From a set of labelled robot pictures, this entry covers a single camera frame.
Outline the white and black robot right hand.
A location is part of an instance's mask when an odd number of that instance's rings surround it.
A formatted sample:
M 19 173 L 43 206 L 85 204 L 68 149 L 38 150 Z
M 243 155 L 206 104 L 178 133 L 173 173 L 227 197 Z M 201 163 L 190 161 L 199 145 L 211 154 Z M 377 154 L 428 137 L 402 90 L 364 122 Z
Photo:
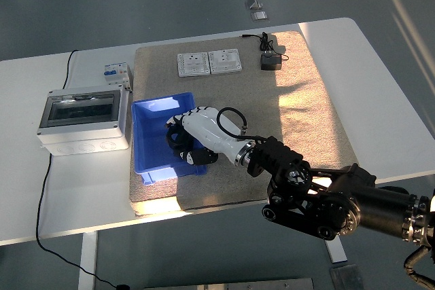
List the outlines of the white and black robot right hand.
M 190 165 L 217 161 L 220 153 L 238 166 L 255 143 L 245 138 L 234 123 L 213 107 L 197 107 L 166 122 L 167 141 L 174 154 Z

